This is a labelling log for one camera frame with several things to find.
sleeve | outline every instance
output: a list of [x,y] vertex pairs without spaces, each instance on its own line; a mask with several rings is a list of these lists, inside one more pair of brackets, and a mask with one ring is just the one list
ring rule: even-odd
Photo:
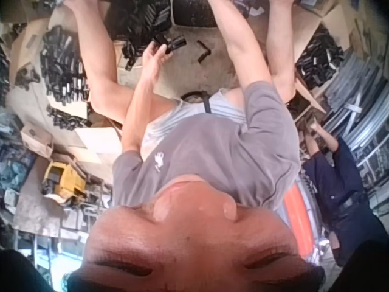
[[248,130],[239,136],[240,160],[258,174],[262,206],[276,209],[300,170],[298,134],[291,114],[268,82],[244,90]]
[[112,167],[114,206],[130,205],[129,194],[135,185],[142,164],[143,160],[140,157],[140,153],[133,150],[126,151],[116,158]]

eye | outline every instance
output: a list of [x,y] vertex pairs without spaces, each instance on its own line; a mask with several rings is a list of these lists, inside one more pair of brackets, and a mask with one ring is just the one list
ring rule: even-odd
[[255,260],[247,265],[244,265],[246,269],[260,269],[265,266],[270,265],[271,263],[276,262],[279,259],[282,259],[283,257],[289,256],[290,254],[288,253],[276,253],[276,254],[271,254],[263,259],[260,260]]
[[128,274],[132,274],[134,276],[139,276],[139,277],[149,276],[153,272],[153,270],[150,268],[133,265],[131,263],[96,262],[95,264],[98,266],[108,266],[110,268],[119,269]]

hair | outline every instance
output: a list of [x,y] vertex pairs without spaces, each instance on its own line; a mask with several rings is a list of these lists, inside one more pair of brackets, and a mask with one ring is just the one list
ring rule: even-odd
[[[311,265],[308,272],[301,274],[291,279],[279,280],[274,282],[252,282],[247,289],[249,292],[316,292],[319,290],[325,280],[325,272],[321,266]],[[93,283],[82,279],[76,273],[72,273],[67,281],[68,292],[111,292],[121,291],[117,288],[107,287],[97,283]],[[161,288],[158,290],[150,290],[150,292],[177,292]]]

man's right hand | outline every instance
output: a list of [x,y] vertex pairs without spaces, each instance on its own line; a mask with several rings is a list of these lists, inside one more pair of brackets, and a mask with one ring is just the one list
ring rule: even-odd
[[143,70],[141,79],[151,80],[155,85],[159,78],[159,73],[162,65],[172,56],[173,53],[166,55],[166,44],[157,47],[154,42],[151,42],[147,49],[143,52]]

